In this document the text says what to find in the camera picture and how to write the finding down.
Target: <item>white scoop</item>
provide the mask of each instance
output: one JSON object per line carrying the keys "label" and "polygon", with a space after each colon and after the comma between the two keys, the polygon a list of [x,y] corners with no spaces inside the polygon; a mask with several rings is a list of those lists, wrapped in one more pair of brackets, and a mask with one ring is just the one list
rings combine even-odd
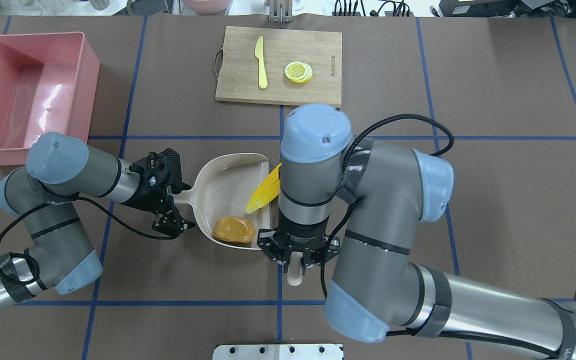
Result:
{"label": "white scoop", "polygon": [[254,232],[270,229],[270,205],[246,214],[250,196],[268,176],[268,158],[260,153],[231,153],[210,160],[201,168],[194,186],[174,196],[174,203],[192,206],[201,232],[213,242],[234,249],[260,250],[255,235],[252,243],[224,243],[213,237],[213,227],[222,217],[244,217]]}

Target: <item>yellow corn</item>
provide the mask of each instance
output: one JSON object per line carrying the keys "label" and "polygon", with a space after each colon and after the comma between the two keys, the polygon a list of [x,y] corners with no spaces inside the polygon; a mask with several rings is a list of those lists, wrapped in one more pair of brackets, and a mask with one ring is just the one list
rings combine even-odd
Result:
{"label": "yellow corn", "polygon": [[248,205],[246,205],[246,214],[253,214],[253,212],[265,207],[274,198],[279,196],[279,168],[281,166],[282,164],[280,162],[252,193],[250,201]]}

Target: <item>knife handle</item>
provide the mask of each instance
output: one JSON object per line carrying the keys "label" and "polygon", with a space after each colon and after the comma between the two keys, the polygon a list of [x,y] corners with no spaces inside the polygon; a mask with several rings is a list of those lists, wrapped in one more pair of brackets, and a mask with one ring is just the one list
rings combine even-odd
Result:
{"label": "knife handle", "polygon": [[261,89],[268,87],[268,79],[266,79],[266,67],[264,66],[263,59],[259,59],[259,87]]}

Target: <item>wooden cutting board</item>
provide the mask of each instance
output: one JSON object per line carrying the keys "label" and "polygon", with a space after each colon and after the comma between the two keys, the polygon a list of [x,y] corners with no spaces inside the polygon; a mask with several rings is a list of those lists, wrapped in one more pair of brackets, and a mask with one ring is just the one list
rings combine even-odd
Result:
{"label": "wooden cutting board", "polygon": [[[268,87],[259,88],[259,63],[255,45],[263,36],[263,57]],[[288,63],[311,66],[306,84],[295,84],[284,75]],[[223,62],[217,78],[218,101],[239,103],[341,107],[341,32],[227,26]]]}

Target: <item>pink bin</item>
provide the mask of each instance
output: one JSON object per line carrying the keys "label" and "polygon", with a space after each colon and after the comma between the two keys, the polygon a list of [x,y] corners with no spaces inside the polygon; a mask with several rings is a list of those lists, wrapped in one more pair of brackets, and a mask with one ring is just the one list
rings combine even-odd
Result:
{"label": "pink bin", "polygon": [[88,142],[99,65],[83,32],[0,35],[0,166],[44,133]]}

